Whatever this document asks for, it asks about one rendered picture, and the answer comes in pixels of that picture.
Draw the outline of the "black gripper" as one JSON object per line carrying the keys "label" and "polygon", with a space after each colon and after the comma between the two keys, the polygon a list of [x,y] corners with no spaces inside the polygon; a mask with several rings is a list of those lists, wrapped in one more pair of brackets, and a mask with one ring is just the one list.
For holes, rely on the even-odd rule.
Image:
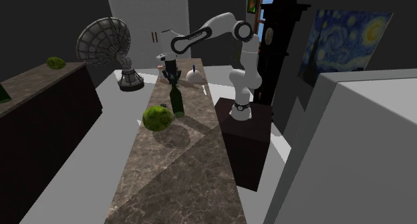
{"label": "black gripper", "polygon": [[178,70],[176,66],[175,60],[165,61],[164,62],[165,70],[162,70],[162,73],[164,77],[167,79],[167,81],[170,81],[170,76],[173,75],[176,77],[176,83],[179,82],[180,76],[181,76],[181,70]]}

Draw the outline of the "white dome with blue stick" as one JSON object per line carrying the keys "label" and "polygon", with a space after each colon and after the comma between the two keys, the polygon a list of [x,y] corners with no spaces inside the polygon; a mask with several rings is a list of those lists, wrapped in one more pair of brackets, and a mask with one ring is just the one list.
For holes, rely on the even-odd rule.
{"label": "white dome with blue stick", "polygon": [[186,74],[186,81],[193,84],[203,81],[203,75],[196,69],[195,65],[193,65],[192,69]]}

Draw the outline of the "dark green glass bottle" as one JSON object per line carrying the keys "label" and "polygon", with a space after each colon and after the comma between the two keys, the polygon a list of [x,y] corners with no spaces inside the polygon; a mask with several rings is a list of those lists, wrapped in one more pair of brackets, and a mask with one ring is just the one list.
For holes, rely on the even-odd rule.
{"label": "dark green glass bottle", "polygon": [[177,88],[176,84],[171,84],[172,88],[170,91],[170,101],[172,106],[172,111],[177,118],[184,116],[184,107],[182,101],[182,94]]}

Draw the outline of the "mossy green round ball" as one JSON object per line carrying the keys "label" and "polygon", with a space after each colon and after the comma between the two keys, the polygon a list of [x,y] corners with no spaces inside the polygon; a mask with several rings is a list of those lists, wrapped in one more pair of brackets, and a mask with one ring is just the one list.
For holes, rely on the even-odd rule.
{"label": "mossy green round ball", "polygon": [[143,125],[153,132],[167,129],[173,120],[174,114],[163,106],[152,106],[142,115]]}

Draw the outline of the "grey satellite dish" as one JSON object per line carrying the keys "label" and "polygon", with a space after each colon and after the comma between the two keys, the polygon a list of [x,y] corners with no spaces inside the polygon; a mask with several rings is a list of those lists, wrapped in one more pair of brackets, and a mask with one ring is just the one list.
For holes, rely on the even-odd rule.
{"label": "grey satellite dish", "polygon": [[128,26],[116,17],[104,17],[89,24],[76,43],[77,57],[90,66],[106,67],[119,63],[122,67],[118,85],[123,92],[144,87],[144,78],[132,68],[128,57],[131,36]]}

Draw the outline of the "dark robot stand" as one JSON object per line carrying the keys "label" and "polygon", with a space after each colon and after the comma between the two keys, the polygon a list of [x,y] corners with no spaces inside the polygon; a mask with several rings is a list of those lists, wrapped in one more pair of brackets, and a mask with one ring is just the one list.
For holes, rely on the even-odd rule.
{"label": "dark robot stand", "polygon": [[217,118],[236,185],[257,191],[271,140],[272,107],[251,102],[252,118],[238,121],[229,114],[233,103],[219,98]]}

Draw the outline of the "dark grandfather clock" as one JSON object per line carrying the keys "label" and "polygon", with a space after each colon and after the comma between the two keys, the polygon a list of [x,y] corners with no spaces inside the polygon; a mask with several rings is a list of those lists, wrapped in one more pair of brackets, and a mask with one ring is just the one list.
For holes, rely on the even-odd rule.
{"label": "dark grandfather clock", "polygon": [[287,49],[295,24],[309,7],[297,0],[273,0],[272,4],[261,5],[265,20],[257,70],[262,84],[254,91],[255,103],[272,105],[283,60],[289,55]]}

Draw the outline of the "small mossy green ball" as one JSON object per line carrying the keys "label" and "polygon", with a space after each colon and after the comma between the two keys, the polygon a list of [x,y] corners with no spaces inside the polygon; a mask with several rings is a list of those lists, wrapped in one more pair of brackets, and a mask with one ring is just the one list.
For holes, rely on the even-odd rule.
{"label": "small mossy green ball", "polygon": [[49,68],[53,70],[60,70],[65,67],[66,62],[58,57],[47,58],[46,64]]}

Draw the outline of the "dark brown sideboard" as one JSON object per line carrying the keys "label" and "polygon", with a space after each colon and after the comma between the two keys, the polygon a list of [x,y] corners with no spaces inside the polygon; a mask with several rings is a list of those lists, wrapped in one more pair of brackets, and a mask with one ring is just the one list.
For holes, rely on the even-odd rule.
{"label": "dark brown sideboard", "polygon": [[0,116],[0,224],[19,224],[102,113],[83,64]]}

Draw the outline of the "dark green cone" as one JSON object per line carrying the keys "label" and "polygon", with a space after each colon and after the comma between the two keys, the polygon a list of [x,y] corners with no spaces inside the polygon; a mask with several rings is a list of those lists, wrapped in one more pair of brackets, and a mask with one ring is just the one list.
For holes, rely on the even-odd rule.
{"label": "dark green cone", "polygon": [[7,90],[0,83],[0,104],[10,102],[11,96],[7,93]]}

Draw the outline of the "large grey cabinet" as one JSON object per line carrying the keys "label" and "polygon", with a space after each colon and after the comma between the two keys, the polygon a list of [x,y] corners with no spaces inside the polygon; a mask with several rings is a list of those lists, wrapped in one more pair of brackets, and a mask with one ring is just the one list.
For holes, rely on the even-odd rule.
{"label": "large grey cabinet", "polygon": [[263,224],[417,224],[417,69],[318,77]]}

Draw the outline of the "window with brown frame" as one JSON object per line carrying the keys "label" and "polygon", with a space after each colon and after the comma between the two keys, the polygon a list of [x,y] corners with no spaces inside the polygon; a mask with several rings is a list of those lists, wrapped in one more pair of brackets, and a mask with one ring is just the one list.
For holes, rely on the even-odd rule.
{"label": "window with brown frame", "polygon": [[258,8],[257,8],[257,14],[255,16],[255,25],[256,25],[256,31],[257,31],[257,35],[259,37],[259,43],[261,43],[262,41],[262,36],[263,36],[263,28],[264,28],[264,22],[265,22],[265,18],[264,18],[264,10],[261,8],[262,4],[272,4],[273,0],[259,0],[258,2]]}

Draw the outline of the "starry night wall painting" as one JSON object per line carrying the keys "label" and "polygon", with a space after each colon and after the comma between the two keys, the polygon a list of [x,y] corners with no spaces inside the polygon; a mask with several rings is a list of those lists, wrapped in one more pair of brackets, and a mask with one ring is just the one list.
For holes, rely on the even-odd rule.
{"label": "starry night wall painting", "polygon": [[317,10],[297,76],[314,87],[322,73],[365,70],[392,16],[380,11]]}

